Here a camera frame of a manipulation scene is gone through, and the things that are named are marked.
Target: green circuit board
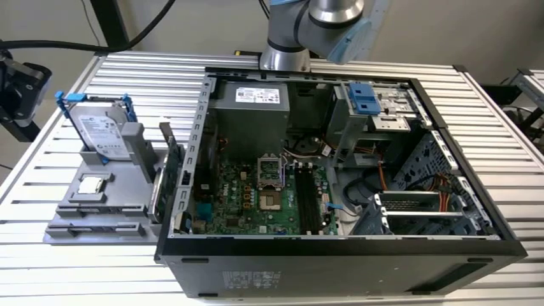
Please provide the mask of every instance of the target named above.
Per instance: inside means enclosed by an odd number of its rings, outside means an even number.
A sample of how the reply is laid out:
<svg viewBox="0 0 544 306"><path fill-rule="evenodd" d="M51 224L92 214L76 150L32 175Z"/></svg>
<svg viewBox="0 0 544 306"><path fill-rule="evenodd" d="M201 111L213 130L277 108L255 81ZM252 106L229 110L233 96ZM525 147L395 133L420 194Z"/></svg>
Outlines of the green circuit board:
<svg viewBox="0 0 544 306"><path fill-rule="evenodd" d="M316 194L329 195L324 170L316 169L313 177ZM257 164L223 161L219 166L212 220L205 225L205 233L209 235L300 235L295 186L293 167L285 167L285 186L281 191L259 190ZM325 205L321 196L319 194L316 205L320 206L319 209L324 215ZM329 216L332 222L323 228L323 234L336 235L335 212L329 212Z"/></svg>

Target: wire bundle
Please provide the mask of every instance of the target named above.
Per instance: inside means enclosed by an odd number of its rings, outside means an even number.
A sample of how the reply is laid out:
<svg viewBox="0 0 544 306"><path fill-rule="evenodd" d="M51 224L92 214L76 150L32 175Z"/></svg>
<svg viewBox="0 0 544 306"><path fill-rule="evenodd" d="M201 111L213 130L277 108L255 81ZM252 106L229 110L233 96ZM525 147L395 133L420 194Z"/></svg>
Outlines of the wire bundle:
<svg viewBox="0 0 544 306"><path fill-rule="evenodd" d="M432 179L432 184L427 188L427 191L435 191L436 189L439 190L439 212L447 212L449 198L452 196L452 193L447 191L447 188L452 185L452 182L441 173L420 178L416 182L409 184L404 190L412 190L420 183L429 179Z"/></svg>

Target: sticker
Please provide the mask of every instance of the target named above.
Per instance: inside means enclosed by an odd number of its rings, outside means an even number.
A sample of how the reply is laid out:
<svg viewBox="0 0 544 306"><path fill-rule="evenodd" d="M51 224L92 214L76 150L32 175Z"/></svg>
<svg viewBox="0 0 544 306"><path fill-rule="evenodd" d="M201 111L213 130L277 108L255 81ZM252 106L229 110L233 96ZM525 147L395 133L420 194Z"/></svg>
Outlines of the sticker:
<svg viewBox="0 0 544 306"><path fill-rule="evenodd" d="M280 89L240 87L236 102L280 104Z"/></svg>
<svg viewBox="0 0 544 306"><path fill-rule="evenodd" d="M329 154L331 154L331 147L328 145L325 145L325 147L323 148L323 151L321 151L321 155L328 156Z"/></svg>
<svg viewBox="0 0 544 306"><path fill-rule="evenodd" d="M373 154L353 153L355 163L357 166L376 165L376 156Z"/></svg>
<svg viewBox="0 0 544 306"><path fill-rule="evenodd" d="M225 289L277 289L280 271L223 271Z"/></svg>
<svg viewBox="0 0 544 306"><path fill-rule="evenodd" d="M79 116L79 121L96 152L109 159L129 158L117 123L107 116Z"/></svg>

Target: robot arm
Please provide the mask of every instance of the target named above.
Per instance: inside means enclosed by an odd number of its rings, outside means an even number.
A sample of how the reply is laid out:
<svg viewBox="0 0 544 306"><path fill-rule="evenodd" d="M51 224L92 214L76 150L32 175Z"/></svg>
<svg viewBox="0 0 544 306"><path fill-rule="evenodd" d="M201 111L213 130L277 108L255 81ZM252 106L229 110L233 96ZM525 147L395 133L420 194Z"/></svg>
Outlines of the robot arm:
<svg viewBox="0 0 544 306"><path fill-rule="evenodd" d="M260 68L309 71L308 50L336 64L351 61L371 29L363 7L363 0L271 0Z"/></svg>
<svg viewBox="0 0 544 306"><path fill-rule="evenodd" d="M13 60L0 50L0 124L20 142L32 142L40 132L32 121L44 98L51 70Z"/></svg>

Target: orange wire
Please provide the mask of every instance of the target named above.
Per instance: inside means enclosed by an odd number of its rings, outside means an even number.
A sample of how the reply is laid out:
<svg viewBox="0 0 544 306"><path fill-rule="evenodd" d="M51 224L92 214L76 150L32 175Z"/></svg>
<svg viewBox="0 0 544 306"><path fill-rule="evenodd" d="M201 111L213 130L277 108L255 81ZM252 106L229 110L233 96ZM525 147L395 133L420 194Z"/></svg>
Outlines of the orange wire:
<svg viewBox="0 0 544 306"><path fill-rule="evenodd" d="M435 189L435 184L436 184L436 177L432 179L432 184L428 186L427 191L432 191Z"/></svg>
<svg viewBox="0 0 544 306"><path fill-rule="evenodd" d="M380 175L381 189L385 191L385 190L388 190L388 186L385 185L384 169L381 169L381 161L383 160L384 160L384 155L380 155L380 161L377 162L377 172L379 172L379 175Z"/></svg>
<svg viewBox="0 0 544 306"><path fill-rule="evenodd" d="M439 192L439 199L440 199L440 206L439 206L439 212L443 212L443 194Z"/></svg>
<svg viewBox="0 0 544 306"><path fill-rule="evenodd" d="M448 202L449 202L449 194L448 194L448 197L445 198L445 200L444 200L444 212L448 212Z"/></svg>

